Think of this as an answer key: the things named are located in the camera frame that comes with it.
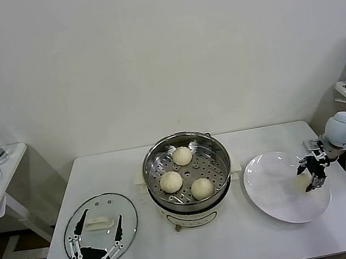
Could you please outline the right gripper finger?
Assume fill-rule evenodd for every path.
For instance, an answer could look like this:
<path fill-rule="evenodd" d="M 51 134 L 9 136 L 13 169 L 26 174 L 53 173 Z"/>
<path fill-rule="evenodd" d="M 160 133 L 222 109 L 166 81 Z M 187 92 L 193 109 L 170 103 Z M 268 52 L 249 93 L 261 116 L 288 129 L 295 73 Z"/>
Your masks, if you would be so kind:
<path fill-rule="evenodd" d="M 311 156 L 306 156 L 304 157 L 302 160 L 299 161 L 299 167 L 297 168 L 297 175 L 302 174 L 303 172 L 305 172 L 305 170 L 308 170 L 308 172 L 310 174 L 313 173 L 313 168 L 312 168 L 312 164 L 311 164 Z"/>
<path fill-rule="evenodd" d="M 325 183 L 326 178 L 318 178 L 317 176 L 313 176 L 311 178 L 311 181 L 309 182 L 308 186 L 305 189 L 305 192 L 308 193 L 310 191 L 313 191 L 317 188 L 321 188 Z"/>

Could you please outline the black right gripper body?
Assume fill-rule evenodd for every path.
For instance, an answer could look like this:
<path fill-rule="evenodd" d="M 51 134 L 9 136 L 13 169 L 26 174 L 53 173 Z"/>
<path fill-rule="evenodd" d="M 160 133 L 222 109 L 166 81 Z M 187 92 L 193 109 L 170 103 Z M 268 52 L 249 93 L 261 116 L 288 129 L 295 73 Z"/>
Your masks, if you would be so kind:
<path fill-rule="evenodd" d="M 318 145 L 306 146 L 305 150 L 309 152 L 305 156 L 307 170 L 310 172 L 313 180 L 325 178 L 325 168 L 328 167 L 328 156 Z"/>

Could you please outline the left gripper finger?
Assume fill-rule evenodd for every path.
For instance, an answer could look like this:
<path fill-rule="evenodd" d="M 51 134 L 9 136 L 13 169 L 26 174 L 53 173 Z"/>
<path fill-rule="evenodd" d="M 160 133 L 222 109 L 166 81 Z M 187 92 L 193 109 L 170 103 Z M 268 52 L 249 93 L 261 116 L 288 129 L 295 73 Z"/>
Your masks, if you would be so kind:
<path fill-rule="evenodd" d="M 119 220 L 117 223 L 117 229 L 115 233 L 114 238 L 114 245 L 107 251 L 105 256 L 103 256 L 101 259 L 115 259 L 118 253 L 123 249 L 124 244 L 122 243 L 123 238 L 123 227 L 122 227 L 122 219 L 123 215 L 119 215 Z"/>
<path fill-rule="evenodd" d="M 70 251 L 70 259 L 83 259 L 81 253 L 80 240 L 83 232 L 85 219 L 87 217 L 87 212 L 89 209 L 85 209 L 81 217 L 75 224 L 72 234 L 67 235 L 67 243 Z"/>

